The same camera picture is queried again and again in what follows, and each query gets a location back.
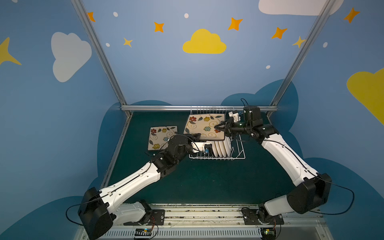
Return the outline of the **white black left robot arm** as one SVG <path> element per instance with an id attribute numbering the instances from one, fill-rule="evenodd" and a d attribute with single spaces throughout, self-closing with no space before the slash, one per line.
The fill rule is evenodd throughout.
<path id="1" fill-rule="evenodd" d="M 101 190 L 87 190 L 80 203 L 78 216 L 89 239 L 100 238 L 113 225 L 147 221 L 152 210 L 146 202 L 130 204 L 128 211 L 120 211 L 120 206 L 140 190 L 172 173 L 186 155 L 198 149 L 200 136 L 175 135 L 164 150 L 159 151 L 138 171 Z"/>

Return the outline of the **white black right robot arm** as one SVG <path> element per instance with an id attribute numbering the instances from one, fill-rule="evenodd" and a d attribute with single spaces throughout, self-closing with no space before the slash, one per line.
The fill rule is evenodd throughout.
<path id="1" fill-rule="evenodd" d="M 259 107 L 245 107 L 242 122 L 231 116 L 215 128 L 228 137 L 248 134 L 275 158 L 295 185 L 290 193 L 259 206 L 262 221 L 291 212 L 305 214 L 328 201 L 331 177 L 319 174 L 294 152 L 273 125 L 264 124 Z"/>

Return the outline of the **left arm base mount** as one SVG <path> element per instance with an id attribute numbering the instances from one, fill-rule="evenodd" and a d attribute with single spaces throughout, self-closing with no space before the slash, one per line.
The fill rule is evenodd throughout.
<path id="1" fill-rule="evenodd" d="M 124 226 L 152 226 L 153 224 L 163 226 L 165 210 L 150 210 L 138 222 L 123 223 Z"/>

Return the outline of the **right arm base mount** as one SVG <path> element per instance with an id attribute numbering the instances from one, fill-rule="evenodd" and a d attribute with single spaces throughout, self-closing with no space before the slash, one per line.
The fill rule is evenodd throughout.
<path id="1" fill-rule="evenodd" d="M 262 205 L 258 209 L 241 208 L 245 225 L 283 225 L 282 215 L 271 216 Z"/>

